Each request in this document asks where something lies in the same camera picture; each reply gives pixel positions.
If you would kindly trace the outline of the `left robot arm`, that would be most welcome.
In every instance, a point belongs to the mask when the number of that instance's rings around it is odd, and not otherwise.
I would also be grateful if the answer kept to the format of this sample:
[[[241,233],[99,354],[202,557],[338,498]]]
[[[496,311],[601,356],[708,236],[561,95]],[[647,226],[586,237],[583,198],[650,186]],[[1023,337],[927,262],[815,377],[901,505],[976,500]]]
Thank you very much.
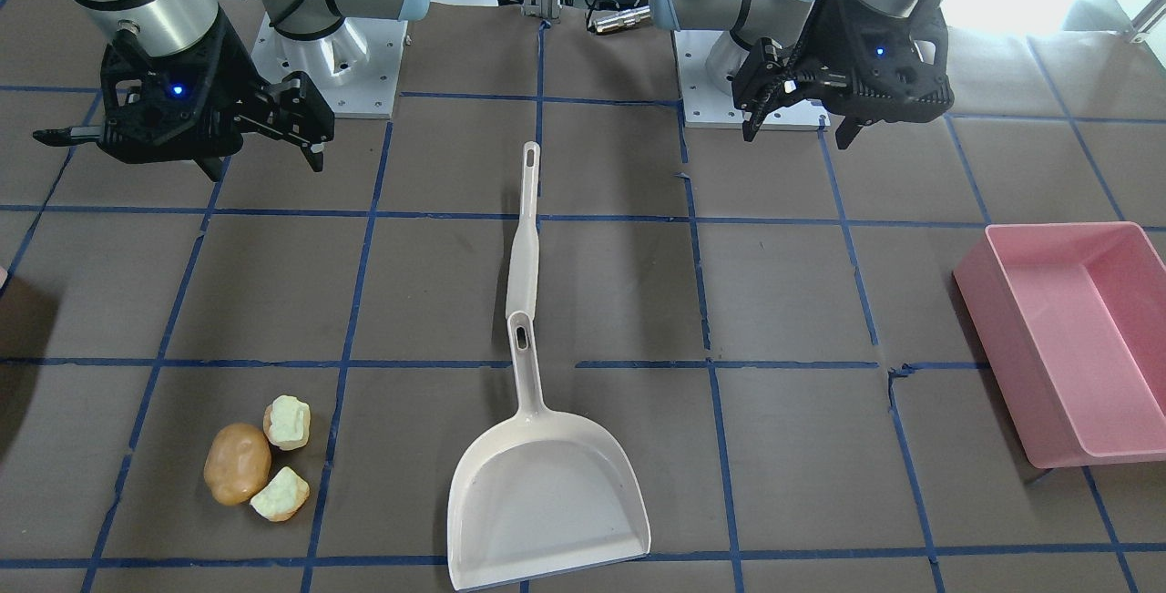
[[[771,113],[805,100],[841,117],[838,148],[871,125],[929,123],[955,104],[942,0],[649,0],[666,30],[717,30],[721,75],[753,141]]]

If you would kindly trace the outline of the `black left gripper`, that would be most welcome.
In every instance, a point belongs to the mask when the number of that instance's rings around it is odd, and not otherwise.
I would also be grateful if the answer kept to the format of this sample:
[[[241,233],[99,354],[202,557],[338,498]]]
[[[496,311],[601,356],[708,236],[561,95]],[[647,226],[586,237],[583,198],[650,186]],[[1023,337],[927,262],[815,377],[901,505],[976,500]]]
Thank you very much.
[[[944,115],[955,94],[940,3],[915,0],[899,17],[861,0],[826,0],[794,65],[774,38],[758,38],[731,82],[742,139],[754,141],[766,117],[807,98],[843,117],[834,128],[840,150],[874,121],[928,123]]]

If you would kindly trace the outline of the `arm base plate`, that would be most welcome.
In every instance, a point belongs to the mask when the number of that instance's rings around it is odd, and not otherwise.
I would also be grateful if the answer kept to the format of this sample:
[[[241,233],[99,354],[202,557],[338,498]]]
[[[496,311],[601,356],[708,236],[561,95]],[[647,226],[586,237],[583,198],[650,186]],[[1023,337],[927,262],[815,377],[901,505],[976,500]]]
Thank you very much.
[[[733,104],[731,78],[747,52],[721,30],[676,30],[673,42],[687,127],[740,130],[744,112]],[[763,129],[816,130],[830,123],[819,100],[803,100],[770,113]]]
[[[308,75],[338,118],[389,119],[407,28],[407,21],[303,8],[276,26],[266,19],[251,61],[273,84]]]

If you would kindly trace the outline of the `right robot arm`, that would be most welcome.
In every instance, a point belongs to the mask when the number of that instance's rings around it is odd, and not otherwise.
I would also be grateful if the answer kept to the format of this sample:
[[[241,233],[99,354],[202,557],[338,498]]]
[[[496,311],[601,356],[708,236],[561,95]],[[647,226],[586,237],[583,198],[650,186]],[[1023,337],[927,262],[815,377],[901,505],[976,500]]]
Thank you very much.
[[[250,133],[295,144],[312,172],[336,135],[323,94],[367,68],[354,20],[424,17],[430,0],[262,0],[283,71],[267,82],[220,0],[75,0],[106,37],[94,127],[47,128],[50,148],[97,144],[129,165],[191,161],[222,181]]]

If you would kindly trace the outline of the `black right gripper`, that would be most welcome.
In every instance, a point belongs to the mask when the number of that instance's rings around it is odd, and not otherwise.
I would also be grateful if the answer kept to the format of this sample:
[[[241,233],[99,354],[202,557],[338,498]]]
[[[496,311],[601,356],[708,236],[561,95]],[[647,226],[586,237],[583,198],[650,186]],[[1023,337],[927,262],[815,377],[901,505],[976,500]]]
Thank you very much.
[[[37,129],[34,140],[50,148],[99,144],[124,164],[188,160],[218,182],[224,160],[243,148],[247,120],[251,132],[292,142],[312,172],[323,172],[325,146],[336,137],[332,107],[307,73],[267,84],[224,10],[182,52],[152,56],[140,37],[122,27],[106,45],[103,127]]]

